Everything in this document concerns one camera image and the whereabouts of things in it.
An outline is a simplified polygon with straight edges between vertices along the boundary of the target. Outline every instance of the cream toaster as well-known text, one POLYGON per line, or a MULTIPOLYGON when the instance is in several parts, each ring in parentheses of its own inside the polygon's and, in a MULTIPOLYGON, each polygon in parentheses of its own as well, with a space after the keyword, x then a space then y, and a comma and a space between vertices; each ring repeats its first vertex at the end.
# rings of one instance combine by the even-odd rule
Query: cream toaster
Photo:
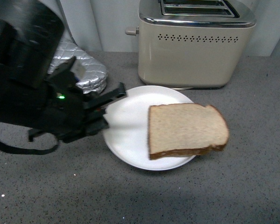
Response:
POLYGON ((138 73, 146 84, 224 86, 256 25, 236 0, 140 0, 138 73))

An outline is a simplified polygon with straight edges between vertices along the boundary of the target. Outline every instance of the speckled countertop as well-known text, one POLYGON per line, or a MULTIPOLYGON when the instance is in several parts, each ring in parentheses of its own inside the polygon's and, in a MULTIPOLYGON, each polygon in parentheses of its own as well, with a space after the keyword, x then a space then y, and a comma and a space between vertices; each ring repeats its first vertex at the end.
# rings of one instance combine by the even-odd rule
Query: speckled countertop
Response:
MULTIPOLYGON (((109 70, 105 92, 143 85, 137 53, 91 53, 109 70)), ((280 224, 280 59, 244 57, 219 90, 181 91, 216 106, 230 128, 223 152, 168 171, 118 159, 102 134, 44 156, 0 152, 0 224, 280 224)), ((0 139, 27 143, 26 128, 0 123, 0 139)))

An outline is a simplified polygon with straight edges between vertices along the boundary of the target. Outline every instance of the silver oven mitt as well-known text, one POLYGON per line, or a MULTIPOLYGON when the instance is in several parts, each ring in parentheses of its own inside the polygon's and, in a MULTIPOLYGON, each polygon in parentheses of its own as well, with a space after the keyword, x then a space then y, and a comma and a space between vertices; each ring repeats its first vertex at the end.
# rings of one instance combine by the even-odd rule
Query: silver oven mitt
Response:
POLYGON ((76 56, 78 63, 78 66, 74 65, 76 69, 72 70, 78 79, 76 86, 81 88, 84 94, 91 91, 101 93, 107 85, 107 68, 80 49, 72 41, 65 38, 61 39, 57 47, 48 73, 51 74, 58 65, 64 63, 73 56, 76 56))

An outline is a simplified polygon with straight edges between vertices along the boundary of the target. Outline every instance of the slice of bread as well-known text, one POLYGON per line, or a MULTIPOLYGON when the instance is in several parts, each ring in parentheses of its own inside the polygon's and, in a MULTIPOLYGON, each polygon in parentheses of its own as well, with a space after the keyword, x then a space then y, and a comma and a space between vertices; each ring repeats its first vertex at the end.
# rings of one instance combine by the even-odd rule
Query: slice of bread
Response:
POLYGON ((222 151, 229 130, 213 106, 170 104, 149 107, 148 145, 151 160, 222 151))

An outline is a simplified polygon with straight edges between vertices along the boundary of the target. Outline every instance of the bread crust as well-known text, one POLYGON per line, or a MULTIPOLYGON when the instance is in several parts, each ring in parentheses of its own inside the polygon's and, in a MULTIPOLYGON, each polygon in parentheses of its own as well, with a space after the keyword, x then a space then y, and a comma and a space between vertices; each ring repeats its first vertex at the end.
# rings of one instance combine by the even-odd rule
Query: bread crust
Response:
POLYGON ((151 160, 156 160, 159 158, 163 158, 163 157, 186 157, 186 156, 193 156, 193 155, 204 155, 207 154, 210 151, 223 151, 223 149, 226 147, 228 141, 229 141, 229 128, 227 126, 227 122, 225 120, 225 118, 223 117, 222 113, 213 105, 207 105, 207 106, 203 106, 201 104, 195 104, 194 105, 199 105, 202 107, 208 107, 211 106, 212 108, 214 108, 218 114, 221 116, 221 118, 223 119, 227 129, 228 129, 228 136, 227 136, 227 140, 225 142, 225 144, 223 145, 209 145, 208 147, 204 147, 204 148, 185 148, 185 149, 173 149, 173 150, 168 150, 168 151, 163 151, 163 152, 158 152, 158 153, 152 153, 151 152, 151 139, 149 138, 150 136, 150 123, 151 123, 151 109, 153 107, 158 107, 158 106, 162 106, 162 105, 152 105, 149 107, 149 119, 148 119, 148 130, 149 130, 149 134, 148 134, 148 146, 149 146, 149 159, 151 160))

